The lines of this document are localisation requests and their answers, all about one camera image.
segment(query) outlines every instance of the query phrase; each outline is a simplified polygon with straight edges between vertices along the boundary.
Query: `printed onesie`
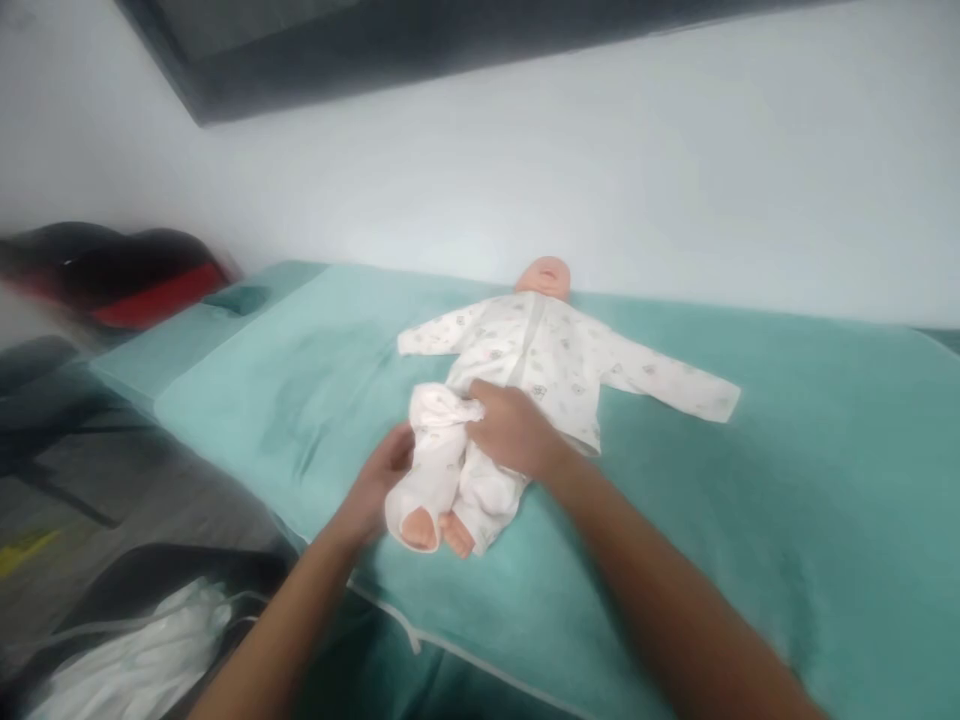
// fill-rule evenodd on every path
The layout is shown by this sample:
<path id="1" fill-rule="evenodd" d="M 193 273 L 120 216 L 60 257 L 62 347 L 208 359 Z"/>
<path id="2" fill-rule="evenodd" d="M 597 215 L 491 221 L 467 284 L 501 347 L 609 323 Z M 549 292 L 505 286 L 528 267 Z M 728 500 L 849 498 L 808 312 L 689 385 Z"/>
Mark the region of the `printed onesie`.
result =
<path id="1" fill-rule="evenodd" d="M 460 357 L 447 376 L 449 392 L 436 384 L 414 389 L 414 467 L 387 498 L 387 527 L 400 539 L 403 519 L 423 506 L 437 531 L 438 515 L 452 509 L 473 537 L 477 555 L 513 519 L 527 479 L 498 467 L 467 441 L 463 423 L 478 419 L 482 408 L 461 398 L 475 378 L 520 388 L 574 447 L 594 456 L 600 454 L 601 384 L 651 395 L 720 423 L 729 420 L 740 397 L 740 389 L 726 380 L 632 342 L 562 300 L 533 291 L 447 313 L 405 330 L 397 345 L 401 355 Z"/>

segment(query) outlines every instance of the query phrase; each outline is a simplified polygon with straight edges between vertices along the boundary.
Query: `human hand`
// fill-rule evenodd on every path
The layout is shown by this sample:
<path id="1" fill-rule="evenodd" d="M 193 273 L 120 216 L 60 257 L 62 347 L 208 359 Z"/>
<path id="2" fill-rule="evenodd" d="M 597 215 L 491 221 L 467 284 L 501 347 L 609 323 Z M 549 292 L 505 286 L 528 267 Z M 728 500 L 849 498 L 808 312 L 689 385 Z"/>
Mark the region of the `human hand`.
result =
<path id="1" fill-rule="evenodd" d="M 560 469 L 582 461 L 519 388 L 474 380 L 470 396 L 486 411 L 483 420 L 467 423 L 467 435 L 498 465 L 549 481 Z"/>
<path id="2" fill-rule="evenodd" d="M 384 530 L 383 502 L 410 470 L 414 436 L 410 423 L 402 422 L 370 453 L 340 508 L 327 525 L 351 547 L 375 540 Z"/>

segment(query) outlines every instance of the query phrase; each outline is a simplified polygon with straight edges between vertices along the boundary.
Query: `onesie sleeve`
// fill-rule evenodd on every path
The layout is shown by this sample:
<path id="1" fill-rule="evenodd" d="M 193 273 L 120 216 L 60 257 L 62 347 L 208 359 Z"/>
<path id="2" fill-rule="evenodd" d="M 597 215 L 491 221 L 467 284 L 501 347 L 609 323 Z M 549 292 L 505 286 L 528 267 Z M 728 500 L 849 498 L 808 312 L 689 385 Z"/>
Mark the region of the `onesie sleeve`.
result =
<path id="1" fill-rule="evenodd" d="M 489 304 L 490 300 L 483 300 L 404 330 L 397 336 L 397 349 L 401 355 L 458 354 L 460 342 Z"/>
<path id="2" fill-rule="evenodd" d="M 591 326 L 588 334 L 604 385 L 651 395 L 710 422 L 730 420 L 740 399 L 736 385 L 628 340 L 601 323 Z"/>

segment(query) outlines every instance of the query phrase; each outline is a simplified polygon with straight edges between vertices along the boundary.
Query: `doll head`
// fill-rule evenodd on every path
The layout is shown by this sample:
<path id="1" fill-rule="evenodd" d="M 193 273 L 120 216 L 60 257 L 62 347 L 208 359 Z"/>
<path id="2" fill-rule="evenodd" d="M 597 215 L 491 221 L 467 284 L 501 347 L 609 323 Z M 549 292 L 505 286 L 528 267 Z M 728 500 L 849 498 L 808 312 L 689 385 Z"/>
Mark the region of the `doll head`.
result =
<path id="1" fill-rule="evenodd" d="M 517 280 L 514 292 L 534 292 L 567 302 L 570 299 L 570 268 L 560 258 L 542 257 L 533 261 Z"/>

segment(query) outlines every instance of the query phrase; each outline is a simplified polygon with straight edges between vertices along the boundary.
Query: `white wall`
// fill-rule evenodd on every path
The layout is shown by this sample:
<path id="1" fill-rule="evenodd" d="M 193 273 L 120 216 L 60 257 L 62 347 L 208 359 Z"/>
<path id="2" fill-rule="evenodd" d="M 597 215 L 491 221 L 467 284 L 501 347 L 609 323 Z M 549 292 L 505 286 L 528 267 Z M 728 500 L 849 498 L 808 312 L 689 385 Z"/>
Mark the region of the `white wall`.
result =
<path id="1" fill-rule="evenodd" d="M 960 327 L 960 3 L 716 24 L 201 129 L 112 0 L 7 0 L 0 230 Z"/>

